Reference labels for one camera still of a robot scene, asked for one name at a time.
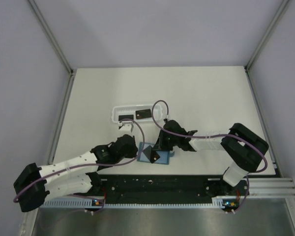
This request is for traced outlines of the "black VIP credit card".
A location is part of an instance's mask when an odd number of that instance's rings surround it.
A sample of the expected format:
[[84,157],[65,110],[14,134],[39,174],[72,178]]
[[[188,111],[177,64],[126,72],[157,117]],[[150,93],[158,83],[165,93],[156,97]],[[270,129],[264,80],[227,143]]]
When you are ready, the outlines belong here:
[[158,159],[160,159],[160,155],[156,151],[152,150],[149,157],[150,163],[155,163]]

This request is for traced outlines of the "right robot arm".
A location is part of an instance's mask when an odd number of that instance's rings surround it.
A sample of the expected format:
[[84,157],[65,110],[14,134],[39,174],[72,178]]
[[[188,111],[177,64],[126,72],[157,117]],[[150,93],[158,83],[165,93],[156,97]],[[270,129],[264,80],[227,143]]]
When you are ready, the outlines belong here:
[[174,147],[189,152],[225,151],[232,163],[224,172],[219,187],[227,195],[237,190],[241,179],[256,173],[261,161],[265,163],[264,169],[267,168],[268,143],[241,123],[235,123],[228,133],[213,131],[201,136],[198,130],[186,131],[177,121],[165,119],[152,149],[170,152]]

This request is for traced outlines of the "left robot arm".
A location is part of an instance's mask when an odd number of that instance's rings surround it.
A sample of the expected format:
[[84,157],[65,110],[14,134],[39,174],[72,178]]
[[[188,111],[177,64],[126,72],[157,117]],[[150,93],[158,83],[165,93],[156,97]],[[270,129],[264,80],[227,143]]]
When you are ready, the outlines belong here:
[[30,163],[13,183],[13,202],[22,212],[29,212],[54,198],[88,192],[96,195],[102,188],[98,171],[130,164],[142,152],[135,137],[123,135],[67,161],[44,166]]

